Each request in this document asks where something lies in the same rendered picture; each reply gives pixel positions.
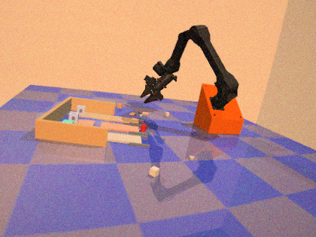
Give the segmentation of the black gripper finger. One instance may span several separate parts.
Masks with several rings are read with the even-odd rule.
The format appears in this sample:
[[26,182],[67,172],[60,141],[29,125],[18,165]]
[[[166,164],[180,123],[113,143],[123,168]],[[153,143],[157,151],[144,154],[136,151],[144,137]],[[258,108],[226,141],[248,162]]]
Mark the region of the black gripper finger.
[[144,101],[144,103],[159,101],[159,99],[150,91],[150,95],[147,97],[147,99]]
[[[147,96],[147,95],[149,95],[150,94],[150,89],[147,87],[147,85],[145,84],[145,89],[144,89],[144,91],[143,91],[143,93],[141,94],[141,98],[143,98],[143,97],[145,97],[145,96]],[[151,91],[152,92],[152,91]]]

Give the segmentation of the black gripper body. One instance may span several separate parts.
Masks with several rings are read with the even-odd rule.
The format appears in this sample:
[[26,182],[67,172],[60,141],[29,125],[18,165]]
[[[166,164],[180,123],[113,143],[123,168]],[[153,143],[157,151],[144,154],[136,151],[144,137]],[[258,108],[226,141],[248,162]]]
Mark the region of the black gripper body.
[[159,80],[159,83],[153,88],[153,85],[150,85],[148,82],[145,82],[147,84],[147,87],[152,90],[153,94],[161,101],[163,100],[163,95],[161,94],[161,90],[166,86],[166,82],[160,77],[157,78],[157,81]]

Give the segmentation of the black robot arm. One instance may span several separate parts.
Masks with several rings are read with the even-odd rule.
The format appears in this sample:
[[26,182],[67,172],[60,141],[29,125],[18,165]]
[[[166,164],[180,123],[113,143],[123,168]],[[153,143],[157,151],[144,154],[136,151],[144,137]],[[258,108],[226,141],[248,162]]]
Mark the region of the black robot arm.
[[217,82],[214,82],[217,94],[209,96],[212,109],[224,111],[224,106],[238,96],[239,82],[226,70],[220,57],[217,55],[210,41],[210,33],[206,25],[191,26],[189,30],[180,32],[171,58],[165,65],[160,61],[157,62],[153,66],[153,70],[161,76],[167,85],[173,80],[177,82],[177,75],[172,73],[179,71],[181,57],[185,51],[184,48],[190,39],[202,49],[217,78]]

